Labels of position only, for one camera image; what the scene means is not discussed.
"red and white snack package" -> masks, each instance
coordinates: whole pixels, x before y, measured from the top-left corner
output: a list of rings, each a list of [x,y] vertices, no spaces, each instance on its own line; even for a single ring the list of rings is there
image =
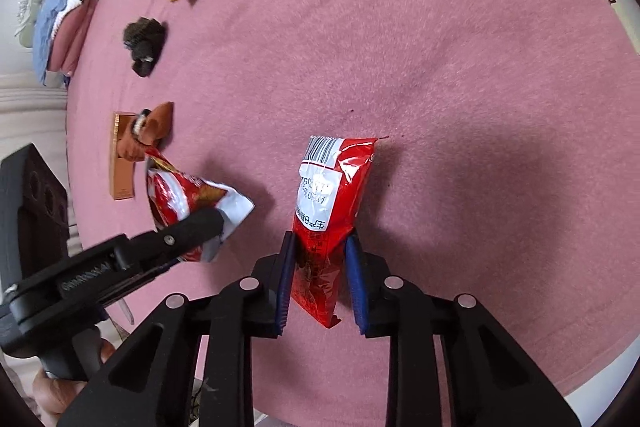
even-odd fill
[[[146,190],[158,230],[214,205],[224,219],[222,237],[180,256],[181,261],[211,261],[220,244],[254,209],[253,202],[233,187],[178,171],[157,149],[146,149]]]
[[[324,327],[334,315],[344,242],[353,230],[377,138],[312,136],[300,166],[293,231],[300,240],[292,297]]]

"cardboard box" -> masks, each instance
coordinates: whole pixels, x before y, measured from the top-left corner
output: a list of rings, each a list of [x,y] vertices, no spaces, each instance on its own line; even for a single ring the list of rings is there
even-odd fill
[[[133,197],[133,167],[135,163],[121,158],[116,153],[116,144],[122,138],[127,125],[138,115],[130,112],[113,113],[113,134],[111,136],[111,155],[109,168],[109,191],[114,200],[127,200]]]

